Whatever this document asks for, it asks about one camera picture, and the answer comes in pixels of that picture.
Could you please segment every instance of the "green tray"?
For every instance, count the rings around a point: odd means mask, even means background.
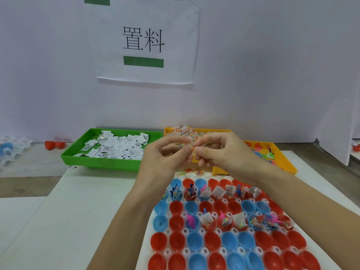
[[[61,158],[64,161],[64,163],[70,166],[86,166],[86,167],[94,167],[94,168],[107,168],[111,170],[138,172],[141,160],[127,160],[127,159],[124,160],[124,159],[107,159],[107,158],[73,156],[78,153],[85,153],[84,151],[81,150],[85,146],[85,142],[92,139],[97,139],[101,134],[101,131],[103,130],[111,131],[116,136],[127,136],[128,134],[140,135],[140,133],[143,132],[149,135],[149,143],[156,141],[162,137],[161,132],[91,128],[61,155]]]

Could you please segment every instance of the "hand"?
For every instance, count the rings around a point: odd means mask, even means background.
[[[208,133],[193,146],[200,167],[221,167],[233,177],[253,179],[255,172],[266,165],[266,161],[233,132]]]
[[[151,193],[156,201],[160,200],[178,167],[192,162],[190,142],[185,136],[167,135],[147,145],[133,189]]]

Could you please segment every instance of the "right hand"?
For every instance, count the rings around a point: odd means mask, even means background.
[[[231,176],[254,179],[256,174],[271,165],[264,161],[233,132],[212,132],[193,144],[199,167],[221,167]]]

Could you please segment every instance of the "white paper sign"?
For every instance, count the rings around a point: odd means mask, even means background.
[[[98,78],[193,83],[200,8],[190,0],[84,4]]]

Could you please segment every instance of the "fingernail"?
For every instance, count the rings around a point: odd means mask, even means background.
[[[189,145],[185,145],[184,148],[188,153],[191,153],[193,151]]]

